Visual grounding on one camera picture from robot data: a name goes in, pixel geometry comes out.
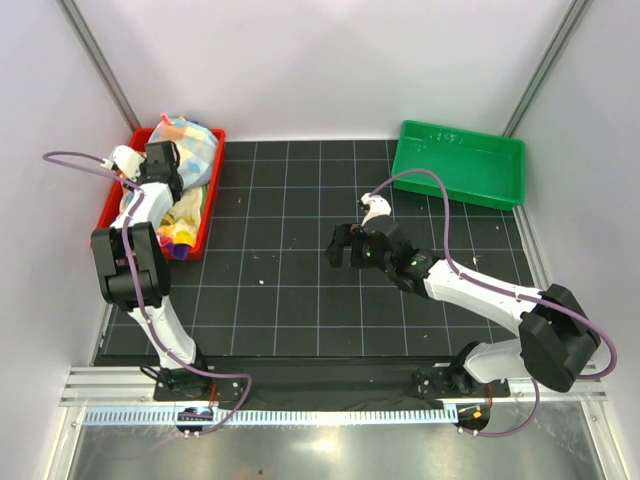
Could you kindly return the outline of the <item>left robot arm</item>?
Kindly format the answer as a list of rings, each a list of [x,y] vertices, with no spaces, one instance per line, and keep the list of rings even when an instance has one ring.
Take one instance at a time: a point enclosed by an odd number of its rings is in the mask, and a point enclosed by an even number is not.
[[[154,399],[202,400],[212,377],[171,303],[169,266],[156,235],[183,192],[179,153],[172,141],[148,143],[145,153],[134,173],[121,179],[132,191],[124,211],[92,233],[99,286],[106,302],[136,321],[156,350],[159,366],[140,367],[155,382]]]

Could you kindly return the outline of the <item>polka dot striped towel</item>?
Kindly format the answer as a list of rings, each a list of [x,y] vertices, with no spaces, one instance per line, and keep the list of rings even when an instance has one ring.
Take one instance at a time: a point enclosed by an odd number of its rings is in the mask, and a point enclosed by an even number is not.
[[[209,173],[218,146],[218,139],[211,130],[184,117],[164,115],[149,141],[173,141],[176,144],[180,156],[178,173],[184,190],[209,183]]]

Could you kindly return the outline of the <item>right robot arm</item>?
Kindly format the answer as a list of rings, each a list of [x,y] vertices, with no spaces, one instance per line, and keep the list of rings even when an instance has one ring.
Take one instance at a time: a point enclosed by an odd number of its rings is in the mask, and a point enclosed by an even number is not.
[[[566,393],[600,346],[599,334],[576,320],[582,309],[568,289],[552,285],[540,291],[473,273],[415,248],[387,215],[337,225],[325,250],[330,266],[340,267],[345,253],[354,269],[378,269],[406,293],[457,306],[512,333],[498,343],[468,343],[436,377],[460,395],[516,377]]]

